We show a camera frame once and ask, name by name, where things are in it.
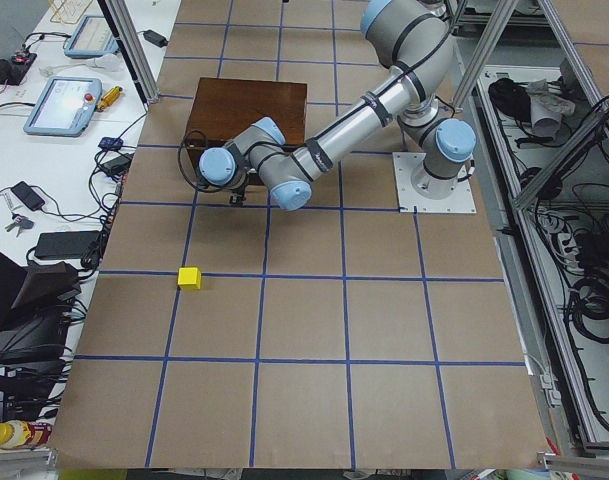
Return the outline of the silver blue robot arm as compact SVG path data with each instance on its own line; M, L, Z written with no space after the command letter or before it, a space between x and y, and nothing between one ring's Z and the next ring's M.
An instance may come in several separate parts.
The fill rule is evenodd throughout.
M360 30L388 77L346 113L292 152L275 121L264 117L198 160L195 189L238 191L255 172L286 211L303 207L312 183L376 131L397 122L423 150L411 175L413 189L434 200L449 197L472 157L472 127L439 110L435 92L453 60L451 27L429 1L371 1Z

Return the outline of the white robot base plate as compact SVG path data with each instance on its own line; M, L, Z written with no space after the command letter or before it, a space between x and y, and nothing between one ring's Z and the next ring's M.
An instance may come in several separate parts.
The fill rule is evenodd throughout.
M475 214L472 189L461 166L453 179L439 180L424 169L424 153L394 152L392 154L398 198L403 213Z

